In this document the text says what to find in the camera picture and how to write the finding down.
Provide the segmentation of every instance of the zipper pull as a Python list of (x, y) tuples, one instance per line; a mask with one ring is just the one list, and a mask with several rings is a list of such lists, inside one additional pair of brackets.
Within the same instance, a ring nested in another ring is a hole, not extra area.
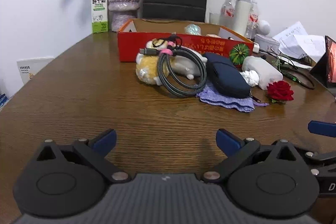
[(257, 103), (261, 103), (261, 101), (260, 101), (257, 97), (254, 97), (254, 96), (252, 95), (252, 92), (250, 92), (250, 97), (251, 97), (253, 100), (255, 100)]

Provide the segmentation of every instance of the gray ribbed panel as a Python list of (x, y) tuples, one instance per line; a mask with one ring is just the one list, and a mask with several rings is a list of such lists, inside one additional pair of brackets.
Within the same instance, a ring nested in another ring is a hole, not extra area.
[(268, 220), (235, 207), (221, 187), (194, 174), (138, 174), (110, 187), (90, 210), (63, 219), (23, 215), (15, 224), (317, 224), (309, 216)]

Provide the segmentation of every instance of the dark blue case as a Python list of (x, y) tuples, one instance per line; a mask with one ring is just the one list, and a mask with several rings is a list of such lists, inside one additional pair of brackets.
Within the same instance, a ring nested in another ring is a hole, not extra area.
[(208, 59), (208, 79), (219, 93), (234, 98), (250, 96), (251, 87), (228, 58), (212, 52), (206, 52), (203, 56)]

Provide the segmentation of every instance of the white and green carton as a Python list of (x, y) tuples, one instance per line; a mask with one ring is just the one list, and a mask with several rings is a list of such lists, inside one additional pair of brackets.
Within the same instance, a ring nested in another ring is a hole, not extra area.
[(108, 32), (107, 0), (91, 0), (92, 32)]

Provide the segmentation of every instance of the flower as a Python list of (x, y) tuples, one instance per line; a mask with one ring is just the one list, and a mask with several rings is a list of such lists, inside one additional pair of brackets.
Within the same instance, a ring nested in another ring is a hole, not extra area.
[(268, 97), (276, 101), (291, 101), (293, 100), (292, 95), (294, 91), (290, 90), (290, 85), (285, 81), (274, 82), (273, 84), (268, 84), (267, 92)]

